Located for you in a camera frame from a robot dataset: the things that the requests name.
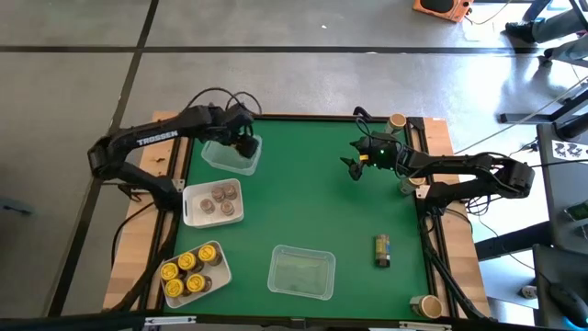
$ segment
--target clear plastic container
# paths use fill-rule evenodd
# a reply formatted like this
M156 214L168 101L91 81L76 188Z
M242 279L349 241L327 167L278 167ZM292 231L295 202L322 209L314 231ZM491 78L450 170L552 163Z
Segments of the clear plastic container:
M251 176L257 168L262 147L261 137L254 135L254 138L259 142L259 145L255 154L250 159L240 156L239 152L230 146L224 146L212 141L204 144L201 154L202 158L212 167Z
M332 253L277 245L272 253L267 288L272 292L329 300L333 296Z
M229 216L222 213L221 204L216 202L210 195L213 188L224 187L225 185L233 185L237 190L237 198L227 200L232 203L234 208L234 212ZM236 223L242 221L245 216L241 183L235 178L187 186L182 192L182 198L184 223L198 229ZM200 209L200 202L204 199L210 199L214 203L213 213L207 214Z

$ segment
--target gray floor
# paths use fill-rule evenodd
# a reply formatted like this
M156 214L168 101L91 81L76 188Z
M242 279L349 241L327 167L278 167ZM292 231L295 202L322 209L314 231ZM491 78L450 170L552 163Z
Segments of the gray floor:
M149 4L5 0L0 45L133 46ZM475 6L473 17L483 20L500 7ZM525 8L511 5L478 27L414 12L400 0L162 0L147 44L501 48L521 45L499 32ZM0 196L36 209L31 217L0 211L2 317L43 314L90 179L85 152L106 132L131 56L0 52ZM350 114L362 105L373 115L447 118L457 150L501 128L496 114L535 110L573 85L577 74L586 72L562 63L537 69L537 59L527 56L149 53L141 58L122 125L144 123L156 110L182 108L202 88L223 86L255 94L269 113ZM211 93L200 101L224 100ZM517 127L478 148L510 153L533 138L532 127ZM536 195L529 203L541 201L540 192ZM125 199L114 188L102 190L65 314L99 311L110 241L124 218ZM505 233L540 218L540 211L533 216L520 221L494 214L486 222ZM474 225L475 240L491 235ZM528 272L500 261L491 269L521 278ZM489 292L506 288L501 275L484 272ZM35 286L23 290L21 284L31 281ZM503 312L515 308L492 306L512 321L513 314Z

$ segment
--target orange device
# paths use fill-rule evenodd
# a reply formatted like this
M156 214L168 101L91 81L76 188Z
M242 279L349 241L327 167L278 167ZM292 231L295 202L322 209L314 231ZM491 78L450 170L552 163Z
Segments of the orange device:
M473 0L414 0L413 9L441 17L454 22L461 22L469 12Z

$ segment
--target green table surface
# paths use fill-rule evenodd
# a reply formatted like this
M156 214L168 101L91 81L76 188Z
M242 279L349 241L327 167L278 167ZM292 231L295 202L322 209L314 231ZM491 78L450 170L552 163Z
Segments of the green table surface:
M371 130L383 131L384 124ZM365 168L355 182L340 156L362 136L354 122L259 120L263 139L255 173L242 176L209 166L195 145L187 185L240 180L244 219L196 229L181 223L180 254L218 241L232 281L199 300L167 312L362 319L419 319L409 307L428 294L423 249L412 197L398 191L393 172ZM390 268L374 264L374 237L390 236ZM328 301L274 293L267 276L276 245L328 251L336 257L334 294Z

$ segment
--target wooden table frame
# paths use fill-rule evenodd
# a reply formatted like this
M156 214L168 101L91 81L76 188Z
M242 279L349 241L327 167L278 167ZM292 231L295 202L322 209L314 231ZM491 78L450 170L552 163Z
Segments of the wooden table frame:
M153 120L164 120L173 117L175 114L174 112L158 111L154 113ZM453 148L445 120L429 118L423 120L429 153L433 155L452 155ZM417 135L413 135L413 139L418 142ZM140 168L157 176L165 174L170 162L172 145L173 141L167 141L145 147ZM187 157L187 139L182 139L177 155L174 178L180 178L185 157ZM435 175L434 180L456 183L458 182L458 176ZM133 214L151 201L151 197L148 196L143 198L141 202L132 201L127 215ZM465 214L465 207L457 202L452 203L450 208ZM149 258L156 217L157 210L150 208L124 227L120 235L116 259L103 303L104 308L110 308L117 304L142 274ZM171 213L168 213L165 217L162 238L166 237L170 222ZM489 316L490 308L483 288L478 258L469 225L457 215L447 213L442 217L442 226L446 239L449 266L453 277L475 306L483 314ZM436 271L435 284L438 296L444 303L443 316L449 316L445 286ZM159 290L159 275L154 275L147 300L147 309L157 308L156 298Z

